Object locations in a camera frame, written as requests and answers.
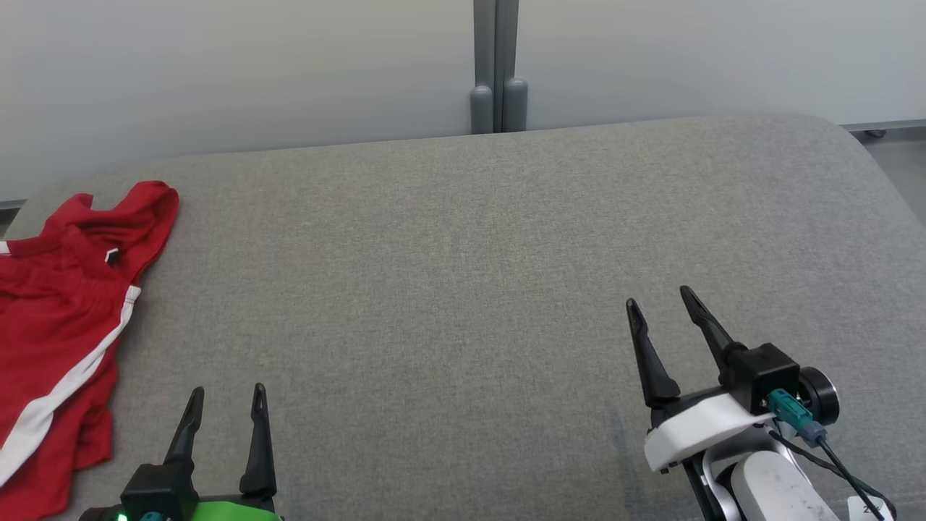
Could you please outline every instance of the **gray fabric tablecloth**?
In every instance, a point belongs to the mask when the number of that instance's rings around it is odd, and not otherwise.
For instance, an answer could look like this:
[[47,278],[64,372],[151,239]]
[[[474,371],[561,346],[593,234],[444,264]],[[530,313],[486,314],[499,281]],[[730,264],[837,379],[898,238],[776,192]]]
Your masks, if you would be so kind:
[[[181,195],[119,346],[114,459],[72,510],[118,502],[206,387],[203,494],[234,492],[266,384],[288,519],[696,520],[653,475],[624,300],[683,391],[716,383],[690,285],[731,334],[825,372],[832,446],[926,518],[926,229],[848,133],[798,116],[166,159],[57,184]],[[804,464],[845,515],[851,489]]]

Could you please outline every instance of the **black cable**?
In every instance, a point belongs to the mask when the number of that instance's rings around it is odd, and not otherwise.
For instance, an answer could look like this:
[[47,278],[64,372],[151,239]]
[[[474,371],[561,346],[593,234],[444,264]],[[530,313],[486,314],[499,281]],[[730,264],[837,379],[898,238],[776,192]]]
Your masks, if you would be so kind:
[[[811,463],[813,463],[813,464],[815,464],[815,465],[817,465],[817,466],[823,467],[823,468],[829,470],[830,472],[836,474],[837,476],[841,477],[842,479],[845,479],[846,481],[848,481],[848,479],[846,479],[846,477],[843,475],[842,471],[839,470],[839,467],[837,467],[836,465],[831,464],[830,462],[828,462],[828,461],[826,461],[826,460],[824,460],[824,459],[822,459],[822,458],[817,457],[813,452],[805,451],[804,449],[801,449],[800,447],[798,447],[798,446],[795,445],[794,443],[788,441],[787,439],[782,438],[782,435],[781,435],[781,434],[779,434],[779,433],[777,433],[777,432],[775,432],[775,431],[773,431],[773,430],[770,431],[769,434],[770,434],[773,438],[775,438],[775,440],[777,440],[777,441],[780,442],[782,445],[784,445],[785,447],[787,447],[791,452],[794,452],[794,453],[796,453],[796,454],[800,454],[800,455],[804,456],[804,457],[807,458]],[[857,483],[863,490],[865,490],[868,494],[870,494],[870,495],[872,495],[872,496],[875,496],[875,497],[877,497],[877,498],[881,498],[881,499],[884,501],[884,504],[887,505],[887,509],[891,511],[891,516],[892,516],[892,517],[894,518],[894,520],[896,521],[896,519],[897,519],[897,508],[894,506],[894,504],[891,502],[891,500],[887,499],[887,497],[886,497],[884,494],[881,494],[878,490],[876,490],[874,487],[872,487],[872,486],[869,485],[868,483],[865,483],[864,481],[862,481],[861,479],[858,479],[857,477],[854,477],[854,476],[851,476],[851,477],[852,477],[852,478],[856,481],[856,483]]]
[[839,458],[836,457],[836,453],[833,452],[830,448],[830,444],[826,442],[826,438],[820,436],[817,438],[817,443],[820,444],[820,448],[826,452],[826,455],[830,456],[832,464],[836,465],[836,468],[839,469],[839,472],[842,473],[845,480],[849,482],[849,485],[856,492],[856,494],[858,494],[858,497],[860,497],[862,501],[865,502],[865,506],[869,507],[871,513],[878,518],[878,521],[884,521],[884,515],[881,513],[881,511],[878,510],[876,506],[874,506],[874,503],[871,502],[871,498],[868,497],[868,494],[865,493],[865,490],[862,490],[862,488],[858,485],[856,479],[851,474],[849,474],[849,471],[845,468],[843,462],[839,461]]

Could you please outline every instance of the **gray vertical metal strip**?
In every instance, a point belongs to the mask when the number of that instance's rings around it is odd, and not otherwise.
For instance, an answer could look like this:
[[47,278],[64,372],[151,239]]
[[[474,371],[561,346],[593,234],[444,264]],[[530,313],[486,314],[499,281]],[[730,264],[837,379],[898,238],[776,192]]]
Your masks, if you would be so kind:
[[515,78],[518,53],[519,0],[496,0],[494,130],[517,132],[527,127],[527,82]]
[[476,86],[469,91],[470,131],[491,133],[494,132],[495,0],[473,0],[472,20]]

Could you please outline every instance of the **red clothing with white stripe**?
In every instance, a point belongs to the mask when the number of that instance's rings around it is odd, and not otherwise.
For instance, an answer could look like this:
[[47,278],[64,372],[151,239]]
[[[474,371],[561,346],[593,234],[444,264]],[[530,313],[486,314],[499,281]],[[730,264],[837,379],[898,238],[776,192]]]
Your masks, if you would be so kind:
[[117,338],[179,207],[155,181],[112,210],[91,210],[92,200],[72,197],[39,236],[0,242],[4,518],[65,510],[72,471],[108,461]]

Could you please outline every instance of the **white label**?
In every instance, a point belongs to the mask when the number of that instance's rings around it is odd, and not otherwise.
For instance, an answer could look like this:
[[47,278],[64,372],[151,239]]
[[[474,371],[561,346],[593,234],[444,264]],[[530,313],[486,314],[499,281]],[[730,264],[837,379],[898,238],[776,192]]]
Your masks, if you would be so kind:
[[[884,517],[884,521],[894,521],[891,510],[884,504],[884,500],[869,496],[871,502],[878,507],[878,512]],[[871,509],[858,496],[849,498],[849,521],[878,521]]]

